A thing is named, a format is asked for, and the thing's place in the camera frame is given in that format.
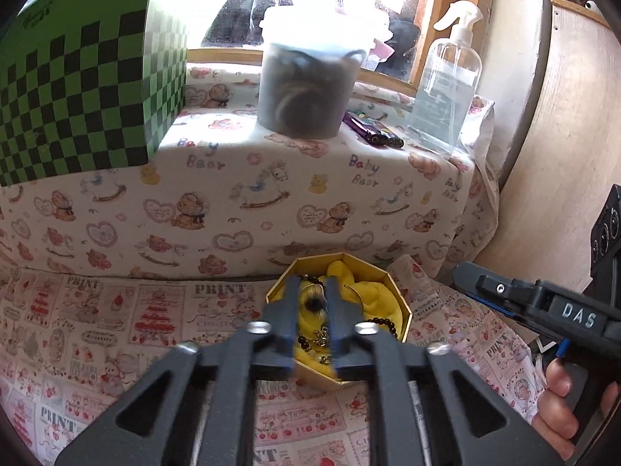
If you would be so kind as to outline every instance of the bucket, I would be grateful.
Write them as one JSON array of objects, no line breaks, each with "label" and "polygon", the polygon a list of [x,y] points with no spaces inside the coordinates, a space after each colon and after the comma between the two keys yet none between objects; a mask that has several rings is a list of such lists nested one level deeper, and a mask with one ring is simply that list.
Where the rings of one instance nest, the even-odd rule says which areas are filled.
[{"label": "bucket", "polygon": [[270,7],[263,21],[258,122],[291,138],[337,135],[374,31],[329,9]]}]

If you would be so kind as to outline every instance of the finger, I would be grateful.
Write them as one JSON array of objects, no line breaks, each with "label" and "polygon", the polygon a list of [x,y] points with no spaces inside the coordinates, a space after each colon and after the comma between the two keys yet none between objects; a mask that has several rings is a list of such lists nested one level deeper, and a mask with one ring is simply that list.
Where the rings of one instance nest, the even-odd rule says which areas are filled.
[{"label": "finger", "polygon": [[574,446],[571,442],[568,442],[563,437],[559,436],[557,433],[552,431],[550,427],[543,421],[541,415],[535,415],[532,423],[533,429],[539,433],[548,444],[558,452],[558,455],[564,461],[567,461],[573,453]]},{"label": "finger", "polygon": [[602,396],[602,402],[600,403],[599,408],[602,410],[604,417],[606,417],[611,409],[612,405],[617,401],[617,396],[619,395],[619,385],[617,382],[613,382],[604,391],[604,395]]},{"label": "finger", "polygon": [[568,440],[578,430],[578,419],[563,398],[551,391],[545,391],[537,401],[539,415],[552,431]]},{"label": "finger", "polygon": [[548,389],[555,395],[564,398],[571,390],[571,377],[563,367],[560,359],[554,359],[545,372],[548,381]]}]

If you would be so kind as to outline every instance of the transparent plastic bottle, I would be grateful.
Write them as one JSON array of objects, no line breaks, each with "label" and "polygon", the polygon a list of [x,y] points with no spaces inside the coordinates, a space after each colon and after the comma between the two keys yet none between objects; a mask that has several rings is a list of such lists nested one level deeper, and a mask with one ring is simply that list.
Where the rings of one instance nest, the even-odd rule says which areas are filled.
[{"label": "transparent plastic bottle", "polygon": [[452,3],[436,30],[451,29],[450,38],[432,43],[423,70],[408,129],[425,147],[451,155],[479,82],[482,64],[470,47],[471,26],[482,18],[479,8],[467,1]]}]

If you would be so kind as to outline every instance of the pink printed fabric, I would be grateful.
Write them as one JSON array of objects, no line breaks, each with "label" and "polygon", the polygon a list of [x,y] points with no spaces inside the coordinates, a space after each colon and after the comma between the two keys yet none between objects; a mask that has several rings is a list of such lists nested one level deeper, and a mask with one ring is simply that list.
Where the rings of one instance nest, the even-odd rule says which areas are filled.
[{"label": "pink printed fabric", "polygon": [[[414,313],[409,342],[449,342],[530,421],[543,385],[524,342],[495,313],[426,277],[410,256],[389,270]],[[259,317],[272,283],[13,270],[0,300],[0,404],[50,466],[169,348],[221,342]],[[368,419],[364,384],[322,393],[295,380],[261,382],[255,465],[366,466]]]},{"label": "pink printed fabric", "polygon": [[403,254],[435,276],[473,259],[498,224],[486,168],[493,102],[479,97],[448,160],[404,132],[412,99],[358,83],[350,108],[403,135],[375,148],[257,124],[258,70],[188,65],[186,107],[145,166],[2,188],[0,266],[96,277],[279,275],[299,256]]}]

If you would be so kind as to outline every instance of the silver screw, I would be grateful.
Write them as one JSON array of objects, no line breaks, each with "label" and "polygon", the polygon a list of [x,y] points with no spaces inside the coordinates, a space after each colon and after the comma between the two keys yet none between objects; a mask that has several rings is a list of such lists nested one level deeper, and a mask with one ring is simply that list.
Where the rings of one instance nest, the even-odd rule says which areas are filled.
[{"label": "silver screw", "polygon": [[380,327],[375,322],[358,322],[354,329],[359,335],[375,335],[380,331]]},{"label": "silver screw", "polygon": [[185,350],[187,353],[195,354],[198,352],[198,344],[194,342],[183,342],[182,344],[177,345],[177,348],[181,348],[181,350]]},{"label": "silver screw", "polygon": [[246,328],[255,335],[265,335],[271,331],[271,324],[264,320],[255,320],[249,322]]},{"label": "silver screw", "polygon": [[431,355],[444,355],[451,351],[451,346],[442,342],[433,342],[427,346],[427,350]]}]

